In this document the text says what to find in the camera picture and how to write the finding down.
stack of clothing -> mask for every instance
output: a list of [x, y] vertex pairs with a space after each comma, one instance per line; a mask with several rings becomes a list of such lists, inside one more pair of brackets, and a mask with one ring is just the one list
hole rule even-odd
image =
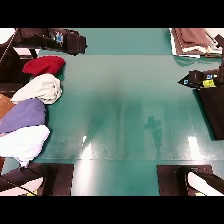
[[221, 57], [222, 48], [217, 48], [205, 28], [169, 28], [172, 54], [200, 58]]
[[60, 80], [55, 76], [64, 65], [58, 56], [44, 56], [24, 66], [23, 72], [34, 79], [11, 100], [3, 97], [6, 106], [0, 120], [0, 157], [14, 157], [27, 167], [39, 155], [50, 134], [44, 104], [53, 104], [61, 96]]

brown cloth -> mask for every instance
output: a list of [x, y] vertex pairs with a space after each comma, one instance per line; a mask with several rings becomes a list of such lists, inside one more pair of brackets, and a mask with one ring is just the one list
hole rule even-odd
[[3, 118], [13, 107], [10, 99], [2, 94], [0, 94], [0, 119]]
[[182, 48], [209, 46], [205, 28], [175, 28], [175, 31]]
[[203, 55], [204, 54], [201, 51], [197, 51], [197, 50], [192, 50], [192, 51], [188, 51], [188, 52], [184, 53], [182, 51], [180, 42], [179, 42], [177, 34], [176, 34], [176, 30], [174, 28], [172, 28], [172, 34], [173, 34], [173, 38], [174, 38], [174, 42], [175, 42], [177, 55]]

white cloth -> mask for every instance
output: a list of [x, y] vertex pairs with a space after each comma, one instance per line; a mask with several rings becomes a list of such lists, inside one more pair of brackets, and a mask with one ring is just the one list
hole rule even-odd
[[39, 155], [50, 134], [45, 125], [20, 128], [0, 138], [0, 156], [14, 157], [21, 166], [28, 166]]
[[60, 80], [52, 74], [43, 74], [19, 89], [11, 101], [17, 104], [23, 100], [38, 98], [44, 104], [53, 104], [61, 93]]

crumpled cloth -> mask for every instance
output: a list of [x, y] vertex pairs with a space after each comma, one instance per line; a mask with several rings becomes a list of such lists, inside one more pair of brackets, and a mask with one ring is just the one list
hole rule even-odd
[[50, 134], [45, 125], [20, 128], [0, 138], [0, 156], [14, 157], [22, 167], [39, 155]]
[[26, 99], [38, 98], [44, 104], [53, 104], [61, 94], [60, 80], [52, 74], [43, 74], [19, 89], [11, 101], [17, 104]]
[[56, 75], [65, 63], [65, 60], [59, 56], [43, 56], [27, 62], [23, 72], [32, 74], [34, 77], [46, 73]]
[[44, 125], [45, 115], [46, 109], [40, 100], [24, 100], [0, 120], [0, 134], [10, 133], [24, 127]]

black fabric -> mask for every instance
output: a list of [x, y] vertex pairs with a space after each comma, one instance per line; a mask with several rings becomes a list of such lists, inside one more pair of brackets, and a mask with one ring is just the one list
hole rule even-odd
[[197, 90], [215, 140], [224, 140], [224, 87]]

